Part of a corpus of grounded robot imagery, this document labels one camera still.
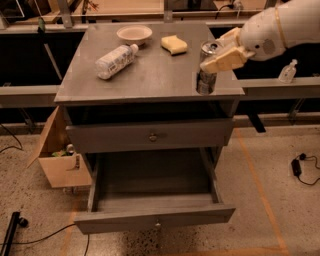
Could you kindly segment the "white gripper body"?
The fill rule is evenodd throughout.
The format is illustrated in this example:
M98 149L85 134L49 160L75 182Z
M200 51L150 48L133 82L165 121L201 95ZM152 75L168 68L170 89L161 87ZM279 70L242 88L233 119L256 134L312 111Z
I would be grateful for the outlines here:
M282 55L286 43L278 10L268 8L252 16L240 29L239 42L252 53L250 59L254 61L266 61Z

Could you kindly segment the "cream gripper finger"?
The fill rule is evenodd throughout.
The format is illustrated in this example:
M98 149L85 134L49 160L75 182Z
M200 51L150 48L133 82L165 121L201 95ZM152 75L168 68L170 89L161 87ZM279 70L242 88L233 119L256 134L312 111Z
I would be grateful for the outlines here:
M200 69L206 73L219 73L244 66L255 52L246 50L243 46L232 47L222 54L210 57L200 64Z
M220 36L217 41L223 47L238 47L240 45L239 36L241 29L239 27L233 28Z

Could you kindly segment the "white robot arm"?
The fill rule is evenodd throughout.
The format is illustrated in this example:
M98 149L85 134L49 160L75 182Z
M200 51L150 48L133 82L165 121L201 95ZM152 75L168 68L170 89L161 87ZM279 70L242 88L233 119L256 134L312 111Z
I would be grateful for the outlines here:
M234 70L248 60L266 61L297 45L319 42L320 0L289 0L220 36L217 53L200 68L206 73Z

